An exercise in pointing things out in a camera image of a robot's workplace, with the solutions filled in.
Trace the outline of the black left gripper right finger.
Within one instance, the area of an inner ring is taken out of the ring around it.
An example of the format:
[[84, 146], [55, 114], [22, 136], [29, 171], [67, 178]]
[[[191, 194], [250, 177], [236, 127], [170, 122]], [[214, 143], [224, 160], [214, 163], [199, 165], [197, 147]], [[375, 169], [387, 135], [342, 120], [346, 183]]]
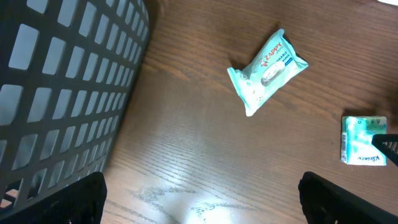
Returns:
[[397, 224], [391, 214], [313, 173], [298, 185], [300, 204], [308, 223]]

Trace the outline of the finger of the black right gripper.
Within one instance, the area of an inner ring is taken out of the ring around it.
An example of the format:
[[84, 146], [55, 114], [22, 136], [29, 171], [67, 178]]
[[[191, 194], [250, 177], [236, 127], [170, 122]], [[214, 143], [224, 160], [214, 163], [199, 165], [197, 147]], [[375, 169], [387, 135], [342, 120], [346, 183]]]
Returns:
[[371, 143], [398, 166], [398, 134], [375, 134]]

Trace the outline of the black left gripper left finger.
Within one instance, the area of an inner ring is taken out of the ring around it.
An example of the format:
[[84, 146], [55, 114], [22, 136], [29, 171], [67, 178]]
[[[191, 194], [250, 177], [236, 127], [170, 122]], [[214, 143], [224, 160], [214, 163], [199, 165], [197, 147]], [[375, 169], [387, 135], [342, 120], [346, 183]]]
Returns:
[[45, 199], [1, 219], [3, 224], [100, 224], [107, 196], [101, 172], [94, 172]]

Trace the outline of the mint Zappy wipes packet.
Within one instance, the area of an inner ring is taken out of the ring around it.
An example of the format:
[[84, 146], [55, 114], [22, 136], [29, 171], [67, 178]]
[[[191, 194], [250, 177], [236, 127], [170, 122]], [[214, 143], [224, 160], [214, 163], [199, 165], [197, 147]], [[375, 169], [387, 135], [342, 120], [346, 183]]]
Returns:
[[227, 69], [242, 99], [247, 116], [252, 116], [279, 88], [308, 67], [288, 40], [285, 30], [271, 35], [253, 61], [243, 70]]

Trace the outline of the teal tissue pack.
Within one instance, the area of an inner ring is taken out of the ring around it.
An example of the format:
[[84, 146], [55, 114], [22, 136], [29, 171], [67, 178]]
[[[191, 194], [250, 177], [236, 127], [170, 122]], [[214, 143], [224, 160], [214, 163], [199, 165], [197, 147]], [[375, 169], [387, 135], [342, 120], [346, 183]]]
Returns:
[[375, 134], [386, 134], [385, 116], [343, 116], [341, 125], [342, 162], [356, 166], [386, 166], [386, 156], [372, 145]]

